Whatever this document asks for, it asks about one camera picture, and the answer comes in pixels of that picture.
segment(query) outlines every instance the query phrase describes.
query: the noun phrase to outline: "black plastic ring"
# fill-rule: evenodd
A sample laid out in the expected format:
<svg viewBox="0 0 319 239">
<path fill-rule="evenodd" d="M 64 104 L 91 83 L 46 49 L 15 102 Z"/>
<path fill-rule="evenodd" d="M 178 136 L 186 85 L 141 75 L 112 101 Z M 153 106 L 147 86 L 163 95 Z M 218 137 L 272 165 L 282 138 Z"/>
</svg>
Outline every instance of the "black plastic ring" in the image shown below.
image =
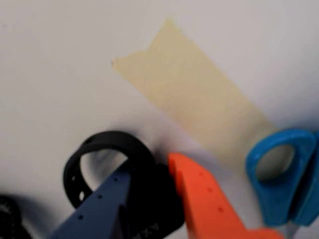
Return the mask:
<svg viewBox="0 0 319 239">
<path fill-rule="evenodd" d="M 92 194 L 91 188 L 86 184 L 80 167 L 81 156 L 102 149 L 114 149 L 127 156 L 137 168 L 149 167 L 155 164 L 149 149 L 134 136 L 121 131 L 107 131 L 95 134 L 85 140 L 79 149 L 70 157 L 64 167 L 63 184 L 67 197 L 77 208 Z"/>
</svg>

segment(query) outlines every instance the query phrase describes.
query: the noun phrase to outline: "beige tape strip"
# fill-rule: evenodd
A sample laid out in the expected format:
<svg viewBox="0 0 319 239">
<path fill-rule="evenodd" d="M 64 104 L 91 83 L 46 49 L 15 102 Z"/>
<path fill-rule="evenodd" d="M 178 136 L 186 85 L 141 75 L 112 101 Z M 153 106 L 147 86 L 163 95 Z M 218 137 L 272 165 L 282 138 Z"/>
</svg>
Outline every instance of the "beige tape strip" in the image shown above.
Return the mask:
<svg viewBox="0 0 319 239">
<path fill-rule="evenodd" d="M 242 171 L 251 146 L 276 131 L 171 20 L 147 51 L 115 59 L 113 67 L 232 169 Z"/>
</svg>

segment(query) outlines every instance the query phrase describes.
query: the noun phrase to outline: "blue handle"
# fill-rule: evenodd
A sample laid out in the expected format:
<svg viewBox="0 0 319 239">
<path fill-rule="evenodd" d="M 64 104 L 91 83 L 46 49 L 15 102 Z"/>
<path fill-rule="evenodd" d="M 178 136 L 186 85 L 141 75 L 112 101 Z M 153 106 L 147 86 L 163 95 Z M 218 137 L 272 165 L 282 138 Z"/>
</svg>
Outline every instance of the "blue handle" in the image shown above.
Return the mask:
<svg viewBox="0 0 319 239">
<path fill-rule="evenodd" d="M 295 150 L 289 168 L 275 179 L 260 182 L 256 177 L 259 160 L 269 150 L 280 145 L 290 145 Z M 246 172 L 257 193 L 266 225 L 276 227 L 288 221 L 294 194 L 316 145 L 317 139 L 313 133 L 301 129 L 289 129 L 265 138 L 248 154 Z"/>
<path fill-rule="evenodd" d="M 297 190 L 291 207 L 290 219 L 298 225 L 309 226 L 319 215 L 319 149 L 311 158 L 301 187 Z"/>
</svg>

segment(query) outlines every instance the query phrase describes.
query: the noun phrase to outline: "navy blue plastic part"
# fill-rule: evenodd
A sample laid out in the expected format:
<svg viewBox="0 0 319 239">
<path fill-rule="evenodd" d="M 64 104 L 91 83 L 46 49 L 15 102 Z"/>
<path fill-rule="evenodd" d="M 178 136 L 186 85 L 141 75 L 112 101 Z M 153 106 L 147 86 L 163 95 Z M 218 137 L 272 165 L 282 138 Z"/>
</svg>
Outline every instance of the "navy blue plastic part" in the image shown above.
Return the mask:
<svg viewBox="0 0 319 239">
<path fill-rule="evenodd" d="M 294 148 L 295 154 L 291 165 L 279 177 L 260 182 L 256 177 L 259 160 L 269 150 L 280 145 L 291 145 Z M 316 145 L 317 139 L 313 133 L 289 129 L 265 138 L 248 154 L 246 172 L 257 193 L 266 225 L 276 227 L 288 221 L 294 195 Z"/>
<path fill-rule="evenodd" d="M 290 219 L 297 225 L 309 226 L 319 215 L 319 148 L 312 157 L 301 180 Z"/>
<path fill-rule="evenodd" d="M 129 167 L 124 163 L 91 194 L 49 239 L 126 239 L 120 222 L 130 188 Z"/>
</svg>

